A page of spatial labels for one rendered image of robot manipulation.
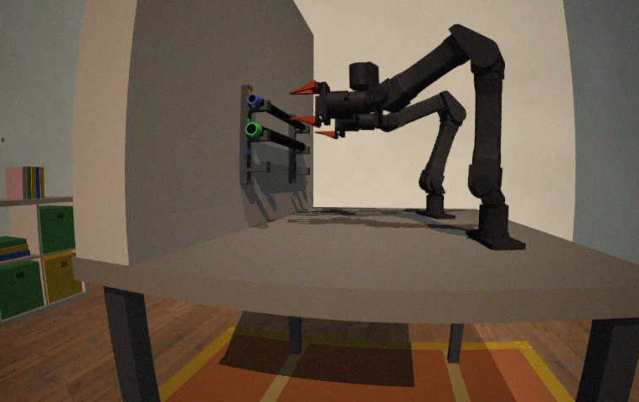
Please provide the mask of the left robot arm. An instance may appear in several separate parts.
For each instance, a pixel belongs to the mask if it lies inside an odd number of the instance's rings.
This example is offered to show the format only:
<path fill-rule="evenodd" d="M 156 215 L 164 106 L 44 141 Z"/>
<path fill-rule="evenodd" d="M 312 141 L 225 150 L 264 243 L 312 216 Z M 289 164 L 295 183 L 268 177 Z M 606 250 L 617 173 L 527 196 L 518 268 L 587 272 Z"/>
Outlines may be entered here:
<path fill-rule="evenodd" d="M 426 87 L 471 60 L 476 95 L 475 143 L 472 165 L 469 164 L 468 188 L 482 204 L 479 204 L 478 229 L 467 229 L 466 235 L 490 250 L 525 250 L 525 243 L 509 237 L 508 205 L 501 191 L 505 62 L 493 40 L 460 24 L 454 24 L 449 31 L 451 35 L 424 58 L 381 84 L 376 64 L 370 61 L 350 64 L 349 87 L 354 91 L 350 91 L 345 100 L 350 114 L 328 117 L 353 119 L 353 114 L 370 114 L 373 107 L 399 112 Z M 366 97 L 365 92 L 355 92 L 363 90 L 366 90 Z"/>

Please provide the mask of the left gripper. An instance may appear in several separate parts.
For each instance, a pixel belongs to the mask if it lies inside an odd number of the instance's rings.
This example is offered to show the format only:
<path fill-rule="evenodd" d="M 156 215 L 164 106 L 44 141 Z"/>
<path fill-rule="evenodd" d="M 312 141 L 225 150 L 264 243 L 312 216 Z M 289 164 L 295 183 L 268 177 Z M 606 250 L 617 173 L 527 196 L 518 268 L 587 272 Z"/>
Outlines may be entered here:
<path fill-rule="evenodd" d="M 331 125 L 331 119 L 328 115 L 350 114 L 348 103 L 345 103 L 345 100 L 348 99 L 349 92 L 328 93 L 328 91 L 330 91 L 330 87 L 327 82 L 316 82 L 315 80 L 310 81 L 299 89 L 291 91 L 291 95 L 319 95 L 315 96 L 315 116 L 298 116 L 292 117 L 290 120 L 304 122 L 320 128 L 322 122 L 324 122 L 325 126 Z M 309 121 L 309 123 L 305 121 Z M 314 125 L 310 123 L 314 123 Z"/>

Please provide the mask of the dark grey wall rack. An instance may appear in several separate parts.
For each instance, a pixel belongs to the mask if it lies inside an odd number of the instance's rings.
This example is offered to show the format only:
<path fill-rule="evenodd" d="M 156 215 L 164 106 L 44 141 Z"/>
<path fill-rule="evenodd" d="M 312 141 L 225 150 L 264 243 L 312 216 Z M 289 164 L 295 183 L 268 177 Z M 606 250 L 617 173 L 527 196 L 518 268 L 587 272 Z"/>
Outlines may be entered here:
<path fill-rule="evenodd" d="M 271 102 L 264 100 L 264 106 L 252 107 L 247 102 L 247 97 L 252 94 L 252 86 L 241 86 L 241 108 L 240 108 L 240 184 L 251 184 L 251 172 L 270 172 L 271 162 L 263 162 L 263 167 L 251 167 L 251 143 L 252 142 L 270 142 L 271 132 L 264 130 L 262 137 L 251 137 L 245 127 L 251 120 L 252 113 L 271 111 Z M 289 124 L 289 137 L 296 140 L 296 134 L 310 133 L 310 127 L 306 126 L 306 130 L 297 130 Z M 310 175 L 310 168 L 306 167 L 305 172 L 296 172 L 296 154 L 310 154 L 310 147 L 306 147 L 306 151 L 296 151 L 289 148 L 289 183 L 296 183 L 296 175 Z"/>

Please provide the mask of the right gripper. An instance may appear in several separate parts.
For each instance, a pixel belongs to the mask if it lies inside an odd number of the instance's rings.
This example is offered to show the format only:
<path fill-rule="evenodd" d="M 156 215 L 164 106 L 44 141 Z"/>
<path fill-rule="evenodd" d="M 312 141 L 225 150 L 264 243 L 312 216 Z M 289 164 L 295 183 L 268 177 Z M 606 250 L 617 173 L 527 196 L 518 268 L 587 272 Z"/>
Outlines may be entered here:
<path fill-rule="evenodd" d="M 339 132 L 339 134 L 338 134 Z M 338 139 L 338 136 L 345 137 L 345 131 L 343 131 L 343 124 L 338 123 L 337 119 L 335 119 L 335 131 L 315 131 L 317 134 L 329 135 L 328 137 Z"/>

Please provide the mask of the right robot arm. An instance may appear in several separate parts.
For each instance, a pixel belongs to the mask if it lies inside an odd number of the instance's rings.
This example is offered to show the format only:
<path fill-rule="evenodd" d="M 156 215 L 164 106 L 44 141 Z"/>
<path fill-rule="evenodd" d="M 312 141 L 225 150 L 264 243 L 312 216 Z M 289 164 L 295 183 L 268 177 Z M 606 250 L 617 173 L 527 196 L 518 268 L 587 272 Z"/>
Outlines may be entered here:
<path fill-rule="evenodd" d="M 442 100 L 442 98 L 445 98 L 445 100 Z M 442 108 L 444 109 L 442 110 Z M 443 194 L 446 194 L 446 191 L 442 184 L 445 178 L 443 174 L 451 145 L 459 126 L 466 119 L 465 108 L 449 91 L 444 90 L 429 99 L 407 106 L 397 113 L 384 115 L 383 111 L 375 108 L 370 112 L 374 113 L 360 114 L 360 119 L 358 119 L 356 114 L 356 122 L 355 114 L 353 114 L 353 119 L 351 120 L 337 119 L 337 121 L 343 124 L 343 131 L 358 131 L 359 122 L 360 130 L 375 130 L 376 127 L 376 129 L 381 129 L 384 132 L 390 132 L 432 113 L 438 113 L 440 117 L 438 136 L 429 162 L 426 164 L 425 170 L 422 170 L 419 179 L 420 188 L 425 190 L 425 193 L 430 196 L 426 195 L 426 213 L 422 213 L 425 211 L 416 211 L 416 213 L 433 219 L 455 219 L 455 215 L 445 214 Z"/>

